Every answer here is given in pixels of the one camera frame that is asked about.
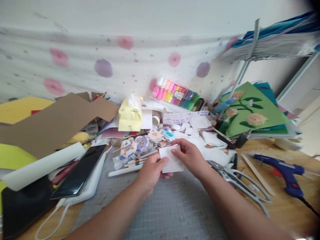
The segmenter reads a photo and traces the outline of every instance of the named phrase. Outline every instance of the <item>smartphone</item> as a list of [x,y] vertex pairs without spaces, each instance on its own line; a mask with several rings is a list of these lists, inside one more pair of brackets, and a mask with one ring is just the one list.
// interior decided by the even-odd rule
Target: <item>smartphone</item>
[[53,193],[48,175],[19,191],[5,188],[1,193],[3,239],[13,240],[24,233],[56,204],[50,200]]
[[90,147],[74,169],[58,185],[50,199],[53,200],[78,195],[106,147],[106,144]]

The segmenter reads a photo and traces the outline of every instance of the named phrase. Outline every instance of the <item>hand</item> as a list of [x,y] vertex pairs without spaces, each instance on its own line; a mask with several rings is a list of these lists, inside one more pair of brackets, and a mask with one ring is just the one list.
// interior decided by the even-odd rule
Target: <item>hand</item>
[[162,168],[167,164],[168,158],[160,159],[160,154],[155,153],[149,156],[144,162],[135,182],[140,188],[146,191],[147,196],[151,196],[154,186],[159,178],[169,179],[173,173],[162,173]]
[[201,152],[196,145],[187,141],[186,139],[180,138],[171,142],[172,145],[179,144],[181,151],[172,149],[171,152],[177,158],[179,158],[187,169],[196,177],[201,178],[207,173],[212,174],[212,169],[204,160]]

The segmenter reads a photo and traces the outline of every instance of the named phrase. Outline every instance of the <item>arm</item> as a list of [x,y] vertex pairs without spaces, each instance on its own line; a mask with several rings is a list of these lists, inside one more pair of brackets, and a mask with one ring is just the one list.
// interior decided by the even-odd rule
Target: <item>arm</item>
[[214,171],[195,145],[185,139],[172,144],[180,144],[181,151],[173,149],[172,153],[200,180],[232,239],[293,239]]
[[65,240],[124,238],[142,204],[152,194],[159,178],[168,179],[173,176],[172,173],[161,173],[167,162],[168,158],[160,159],[159,153],[149,156],[134,182]]

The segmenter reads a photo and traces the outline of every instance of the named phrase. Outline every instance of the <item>green leaf cutout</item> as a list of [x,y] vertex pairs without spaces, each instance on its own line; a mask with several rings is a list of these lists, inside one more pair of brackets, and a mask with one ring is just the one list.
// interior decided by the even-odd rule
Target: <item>green leaf cutout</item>
[[239,124],[248,128],[255,128],[254,126],[249,125],[246,121],[242,121]]
[[258,104],[253,104],[253,105],[252,105],[252,107],[254,107],[254,108],[258,108],[258,109],[263,109],[263,107],[262,107],[262,106],[260,106],[260,105],[258,105]]
[[256,97],[247,97],[244,99],[245,101],[250,101],[250,100],[253,100],[254,102],[261,102],[262,99],[260,98],[256,98]]

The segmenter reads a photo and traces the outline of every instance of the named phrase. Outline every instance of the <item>yellow paper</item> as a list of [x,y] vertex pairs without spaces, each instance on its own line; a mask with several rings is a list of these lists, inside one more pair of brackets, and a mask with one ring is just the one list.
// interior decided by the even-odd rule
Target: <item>yellow paper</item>
[[37,159],[23,149],[0,143],[0,168],[17,170]]
[[140,132],[142,122],[142,111],[135,106],[129,106],[128,97],[122,102],[119,109],[118,131]]
[[0,215],[2,214],[2,191],[7,187],[7,185],[0,180]]
[[26,97],[0,104],[0,122],[17,123],[31,116],[32,110],[42,110],[53,103],[54,101],[43,98]]

